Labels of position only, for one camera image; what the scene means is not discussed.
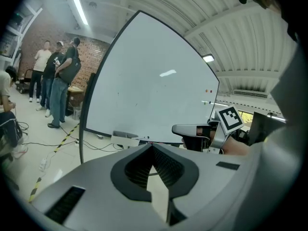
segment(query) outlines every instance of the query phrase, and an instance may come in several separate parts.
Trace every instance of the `cart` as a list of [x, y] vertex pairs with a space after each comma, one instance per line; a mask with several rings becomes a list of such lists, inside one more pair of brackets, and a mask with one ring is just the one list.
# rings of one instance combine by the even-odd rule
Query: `cart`
[[19, 83], [16, 83], [16, 89], [19, 90], [20, 93], [25, 93], [29, 90], [31, 78], [26, 77], [29, 70], [33, 72], [33, 69], [27, 69], [25, 72], [25, 77], [23, 79], [19, 79]]

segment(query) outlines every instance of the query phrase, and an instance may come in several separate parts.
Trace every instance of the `backpack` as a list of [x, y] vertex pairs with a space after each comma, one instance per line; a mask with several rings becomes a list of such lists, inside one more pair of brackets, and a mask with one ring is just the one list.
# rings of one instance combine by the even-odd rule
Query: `backpack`
[[75, 76], [78, 74], [80, 68], [81, 63], [79, 57], [77, 57], [77, 49], [75, 48], [75, 55], [72, 59], [72, 63], [65, 69], [61, 70], [59, 72], [59, 76], [64, 82], [70, 84], [75, 78]]

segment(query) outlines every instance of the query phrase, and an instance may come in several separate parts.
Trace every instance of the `black shoe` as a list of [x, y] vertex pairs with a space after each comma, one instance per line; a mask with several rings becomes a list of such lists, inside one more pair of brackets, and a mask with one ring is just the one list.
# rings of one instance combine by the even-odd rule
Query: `black shoe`
[[55, 126], [55, 125], [52, 124], [52, 123], [48, 123], [47, 126], [48, 126], [49, 128], [60, 128], [60, 126]]

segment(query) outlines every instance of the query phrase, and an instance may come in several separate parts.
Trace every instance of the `whiteboard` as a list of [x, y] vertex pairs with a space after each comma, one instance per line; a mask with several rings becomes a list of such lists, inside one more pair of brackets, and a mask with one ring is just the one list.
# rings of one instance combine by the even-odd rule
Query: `whiteboard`
[[206, 123], [218, 85], [188, 42], [138, 11], [112, 42], [94, 78], [86, 129], [181, 143], [172, 126]]

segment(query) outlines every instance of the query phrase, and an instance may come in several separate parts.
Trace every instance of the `jeans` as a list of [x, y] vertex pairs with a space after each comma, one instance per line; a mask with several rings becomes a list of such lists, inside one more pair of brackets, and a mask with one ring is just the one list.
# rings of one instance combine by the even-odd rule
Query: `jeans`
[[23, 133], [12, 111], [0, 113], [0, 126], [0, 139], [3, 135], [6, 135], [10, 146], [13, 148], [16, 147], [19, 139], [23, 136]]
[[57, 127], [60, 125], [60, 121], [64, 121], [65, 118], [65, 100], [68, 86], [69, 84], [60, 78], [55, 78], [52, 84], [50, 111], [53, 116], [52, 124]]
[[41, 82], [40, 79], [42, 78], [42, 73], [40, 71], [33, 70], [31, 81], [30, 81], [30, 87], [29, 87], [29, 97], [33, 98], [33, 91], [34, 91], [34, 84], [37, 83], [37, 98], [40, 97], [40, 89], [41, 89]]
[[43, 83], [42, 83], [42, 99], [40, 101], [40, 105], [42, 107], [45, 107], [46, 103], [46, 109], [50, 110], [50, 94], [51, 94], [51, 88], [52, 88], [53, 78], [46, 79], [43, 77]]

